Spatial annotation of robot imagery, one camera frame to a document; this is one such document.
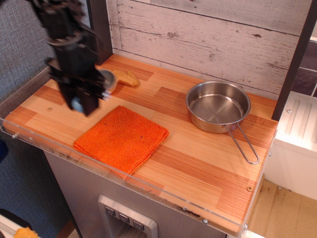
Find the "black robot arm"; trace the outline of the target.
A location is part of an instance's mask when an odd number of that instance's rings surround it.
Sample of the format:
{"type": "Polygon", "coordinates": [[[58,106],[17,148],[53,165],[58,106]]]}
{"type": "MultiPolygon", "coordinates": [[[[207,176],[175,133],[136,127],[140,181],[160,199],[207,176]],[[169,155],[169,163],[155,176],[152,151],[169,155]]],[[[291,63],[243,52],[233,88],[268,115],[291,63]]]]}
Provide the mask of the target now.
{"type": "Polygon", "coordinates": [[[88,116],[98,108],[106,85],[95,67],[96,35],[80,21],[80,1],[32,0],[30,4],[54,51],[55,57],[46,59],[51,79],[58,83],[68,107],[88,116]]]}

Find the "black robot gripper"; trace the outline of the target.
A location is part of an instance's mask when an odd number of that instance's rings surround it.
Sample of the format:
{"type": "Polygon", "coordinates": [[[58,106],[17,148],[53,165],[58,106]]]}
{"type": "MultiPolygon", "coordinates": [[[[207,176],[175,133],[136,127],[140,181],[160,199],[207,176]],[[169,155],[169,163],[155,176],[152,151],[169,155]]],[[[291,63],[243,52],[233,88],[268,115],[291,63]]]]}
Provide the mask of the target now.
{"type": "MultiPolygon", "coordinates": [[[[51,68],[51,78],[54,79],[72,110],[72,100],[76,96],[77,80],[92,76],[97,69],[98,59],[95,39],[48,39],[53,48],[55,58],[48,58],[47,65],[51,68]]],[[[98,97],[88,94],[79,94],[79,103],[83,113],[88,116],[99,107],[98,97]]]]}

